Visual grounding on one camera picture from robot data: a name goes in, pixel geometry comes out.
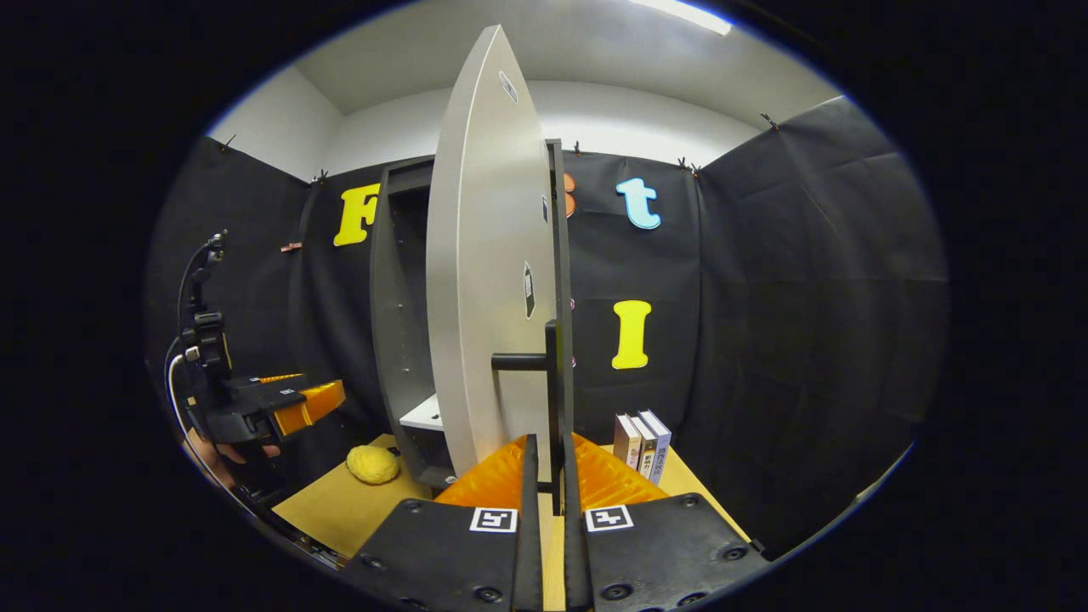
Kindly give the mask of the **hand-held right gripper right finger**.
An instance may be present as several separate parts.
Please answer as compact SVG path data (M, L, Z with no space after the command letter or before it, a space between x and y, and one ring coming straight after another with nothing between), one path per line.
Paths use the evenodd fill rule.
M579 434L564 441L570 611L697 611L769 570L697 491L666 495Z

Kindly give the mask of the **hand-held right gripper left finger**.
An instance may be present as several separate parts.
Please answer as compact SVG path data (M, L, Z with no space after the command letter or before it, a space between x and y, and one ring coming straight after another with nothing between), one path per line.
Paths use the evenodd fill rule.
M514 461L517 507L454 505L408 497L339 570L341 582L381 611L541 611L543 570L535 434L493 456Z

